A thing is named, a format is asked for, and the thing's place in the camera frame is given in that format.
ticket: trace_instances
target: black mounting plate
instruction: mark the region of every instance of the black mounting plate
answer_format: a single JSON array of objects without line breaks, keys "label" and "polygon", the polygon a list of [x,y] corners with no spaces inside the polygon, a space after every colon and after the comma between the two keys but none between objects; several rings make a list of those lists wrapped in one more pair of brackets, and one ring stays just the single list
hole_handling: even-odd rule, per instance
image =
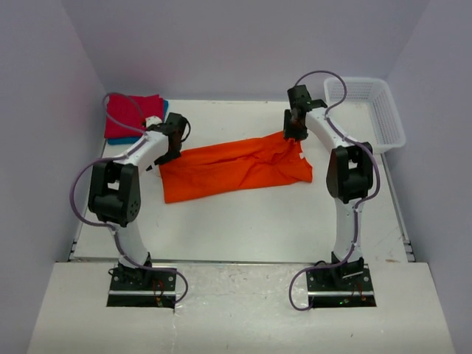
[{"label": "black mounting plate", "polygon": [[307,272],[308,304],[312,308],[375,307],[374,288],[367,265],[361,274],[332,280],[329,269]]},{"label": "black mounting plate", "polygon": [[147,271],[142,279],[130,279],[123,278],[122,271],[115,268],[110,271],[110,275],[107,307],[175,308],[175,274],[166,271]]}]

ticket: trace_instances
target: folded towel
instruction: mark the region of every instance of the folded towel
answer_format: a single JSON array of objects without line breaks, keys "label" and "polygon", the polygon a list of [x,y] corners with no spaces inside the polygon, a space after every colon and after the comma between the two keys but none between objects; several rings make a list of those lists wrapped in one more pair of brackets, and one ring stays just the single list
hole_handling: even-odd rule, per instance
[{"label": "folded towel", "polygon": [[[149,97],[130,96],[142,110],[143,117],[139,114],[136,106],[126,97],[112,94],[107,104],[107,112],[117,121],[134,128],[145,130],[145,118],[149,116],[158,116],[163,118],[164,100],[158,95]],[[110,119],[106,120],[105,138],[129,138],[140,137],[136,131],[131,131],[121,127]]]},{"label": "folded towel", "polygon": [[[162,112],[162,116],[158,115],[158,117],[162,118],[162,121],[164,121],[165,116],[167,114],[167,110],[169,109],[169,101],[166,101],[166,100],[163,100],[163,101],[164,101],[164,110]],[[107,140],[107,143],[110,145],[125,145],[125,144],[134,144],[138,140],[139,140],[139,137],[135,137],[135,136],[132,136],[129,138],[110,138]]]},{"label": "folded towel", "polygon": [[300,142],[285,141],[282,132],[185,150],[159,169],[166,203],[313,179]]}]

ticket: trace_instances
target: white tabletop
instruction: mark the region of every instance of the white tabletop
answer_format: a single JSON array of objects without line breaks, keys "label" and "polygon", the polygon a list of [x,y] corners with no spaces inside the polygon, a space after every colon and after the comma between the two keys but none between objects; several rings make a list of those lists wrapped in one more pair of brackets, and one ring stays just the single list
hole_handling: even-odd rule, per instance
[{"label": "white tabletop", "polygon": [[[170,111],[192,123],[184,149],[281,131],[284,102],[176,100]],[[127,146],[106,145],[104,156]],[[138,225],[153,259],[256,263],[329,260],[336,210],[325,183],[329,153],[314,134],[302,143],[313,183],[241,190],[165,204],[159,169],[141,177]],[[381,192],[364,207],[361,242],[366,261],[406,262],[403,238],[383,166]],[[86,217],[94,219],[93,214]],[[74,252],[82,260],[117,259],[110,234],[84,225]]]},{"label": "white tabletop", "polygon": [[[300,264],[178,265],[190,290],[175,313],[107,308],[110,267],[55,264],[29,354],[454,354],[425,263],[372,263],[376,308],[305,313],[287,299]],[[305,284],[294,289],[298,305]]]}]

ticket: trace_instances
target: orange towel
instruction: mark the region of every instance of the orange towel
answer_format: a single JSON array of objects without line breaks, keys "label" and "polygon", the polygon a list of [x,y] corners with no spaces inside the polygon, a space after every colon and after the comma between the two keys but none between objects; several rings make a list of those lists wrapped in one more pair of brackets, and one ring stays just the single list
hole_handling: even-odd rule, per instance
[{"label": "orange towel", "polygon": [[166,203],[313,179],[300,143],[285,141],[282,132],[185,150],[159,169]]}]

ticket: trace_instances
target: white wall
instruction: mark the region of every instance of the white wall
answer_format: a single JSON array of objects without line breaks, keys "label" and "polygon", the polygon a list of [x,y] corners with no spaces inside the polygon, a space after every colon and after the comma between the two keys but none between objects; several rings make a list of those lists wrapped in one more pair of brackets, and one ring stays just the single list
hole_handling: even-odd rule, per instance
[{"label": "white wall", "polygon": [[99,153],[104,90],[57,0],[3,1],[0,51],[0,353],[15,354],[68,257],[69,185]]},{"label": "white wall", "polygon": [[285,100],[314,69],[386,77],[428,0],[63,4],[109,91]]},{"label": "white wall", "polygon": [[388,155],[418,260],[472,353],[472,2],[433,0],[388,77],[407,135]]}]

